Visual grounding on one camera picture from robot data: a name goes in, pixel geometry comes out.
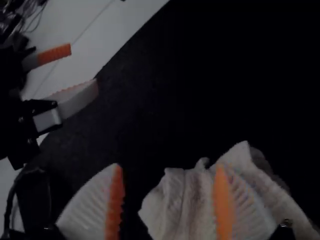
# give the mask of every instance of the white cloth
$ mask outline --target white cloth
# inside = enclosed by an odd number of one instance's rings
[[[212,186],[215,167],[205,169],[202,158],[194,169],[166,168],[165,176],[143,200],[139,216],[154,240],[217,239]],[[293,220],[296,239],[320,239],[296,202],[252,161],[250,146],[243,141],[217,163],[231,167],[257,192],[277,223]]]

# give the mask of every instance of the black metal bracket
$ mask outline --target black metal bracket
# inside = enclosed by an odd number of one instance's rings
[[[4,102],[4,107],[2,107],[0,125],[2,128],[1,158],[7,156],[12,167],[17,170],[37,155],[40,151],[37,138],[42,134],[60,128],[62,124],[38,132],[33,117],[57,107],[56,101],[22,101],[19,97],[19,91],[16,91],[15,94],[11,93]]]

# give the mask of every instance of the orange ribbed strip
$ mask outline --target orange ribbed strip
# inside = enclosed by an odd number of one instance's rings
[[[48,64],[50,62],[65,58],[71,55],[70,43],[49,49],[47,51],[40,52],[37,55],[39,66]]]
[[[125,187],[123,182],[123,171],[120,166],[115,167],[112,183],[110,186],[110,198],[107,203],[107,213],[105,221],[105,240],[118,240],[123,198],[125,197]]]
[[[213,184],[213,208],[216,217],[218,240],[232,239],[232,226],[235,221],[235,210],[228,177],[223,165],[216,166]]]

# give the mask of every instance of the white surface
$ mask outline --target white surface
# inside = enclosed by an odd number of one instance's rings
[[[167,2],[168,0],[49,0],[38,28],[29,35],[30,45],[36,46],[41,52],[71,43],[72,56],[32,70],[22,98],[47,97],[56,91],[92,79]],[[17,174],[8,159],[0,161],[1,233],[7,195]]]

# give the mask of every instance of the black fabric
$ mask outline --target black fabric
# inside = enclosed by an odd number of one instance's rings
[[[29,167],[56,177],[55,217],[94,174],[119,163],[121,239],[150,239],[137,212],[164,168],[214,163],[248,140],[319,223],[314,31],[301,20],[317,21],[197,6],[163,7],[98,73],[99,97],[43,141]]]

